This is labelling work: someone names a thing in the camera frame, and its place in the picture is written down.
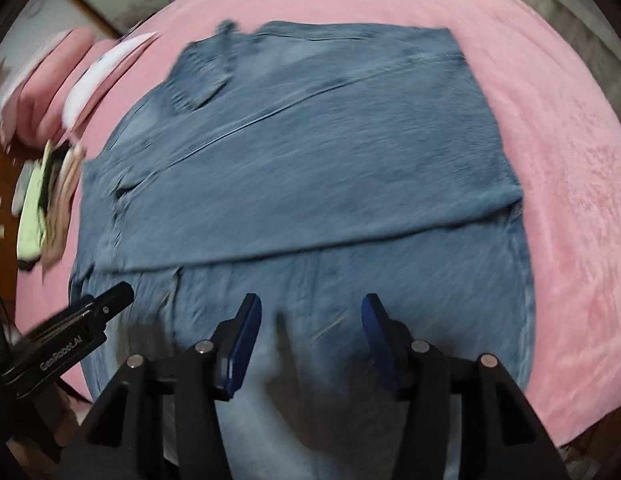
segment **bed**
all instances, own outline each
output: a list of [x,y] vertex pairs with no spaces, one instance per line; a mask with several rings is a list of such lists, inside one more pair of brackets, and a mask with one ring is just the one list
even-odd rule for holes
[[[621,126],[587,67],[539,15],[520,0],[177,0],[134,32],[159,38],[88,120],[88,158],[187,43],[227,18],[246,31],[270,20],[450,28],[524,189],[537,305],[527,398],[558,445],[621,405]],[[21,330],[66,305],[80,203],[81,187],[62,261],[44,279],[39,266],[18,276]],[[81,368],[65,379],[88,395]]]

